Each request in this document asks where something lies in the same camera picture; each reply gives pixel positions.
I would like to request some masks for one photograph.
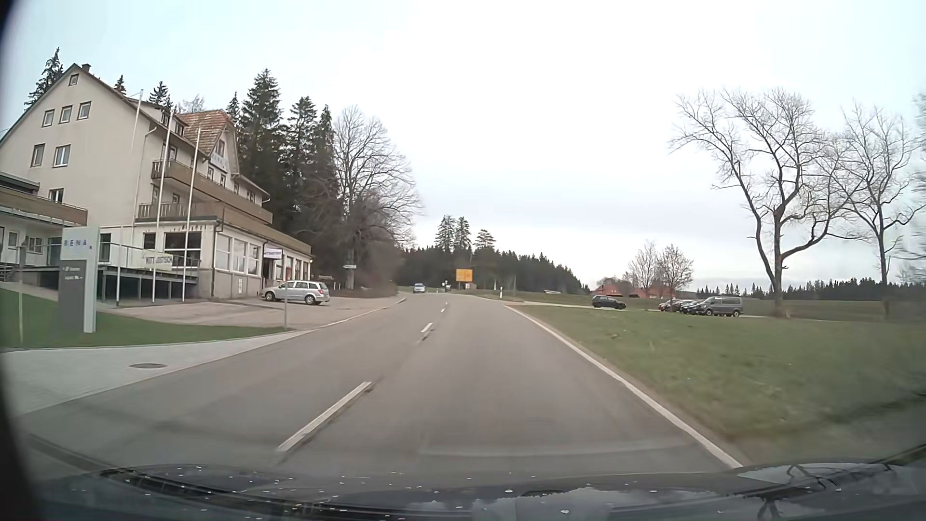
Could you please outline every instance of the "building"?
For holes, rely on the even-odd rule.
[[[190,297],[233,299],[308,278],[312,262],[308,244],[270,226],[269,194],[241,174],[235,141],[221,110],[171,119],[74,64],[0,139],[0,171],[86,209],[104,296],[146,297],[154,281],[160,298],[186,284]]]
[[[43,279],[57,279],[61,230],[87,223],[87,210],[41,197],[40,189],[28,179],[0,172],[0,280],[13,274],[20,254],[31,268],[24,281],[39,285]]]

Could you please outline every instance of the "sign post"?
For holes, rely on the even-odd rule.
[[[96,331],[96,264],[99,226],[65,228],[58,274],[58,322],[63,329]]]

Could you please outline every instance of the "grass lawn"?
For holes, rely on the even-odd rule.
[[[96,314],[95,333],[72,333],[61,331],[57,326],[57,302],[23,295],[25,341],[20,344],[18,309],[19,294],[0,289],[0,348],[169,344],[254,337],[283,331],[282,327],[165,324],[99,312]]]
[[[926,441],[926,325],[519,308],[638,378],[755,462]]]

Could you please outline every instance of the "asphalt road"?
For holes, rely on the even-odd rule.
[[[313,438],[276,451],[364,381],[375,383],[371,392]],[[88,462],[425,480],[724,468],[536,324],[499,302],[453,293],[409,295],[348,323],[42,409],[19,424],[38,478]]]

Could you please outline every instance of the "sidewalk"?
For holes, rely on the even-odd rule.
[[[305,333],[307,331],[295,331],[265,337],[165,346],[26,349],[0,354],[0,370],[4,372],[4,392],[10,409],[14,415],[21,415]],[[165,366],[152,369],[131,367],[135,363]]]

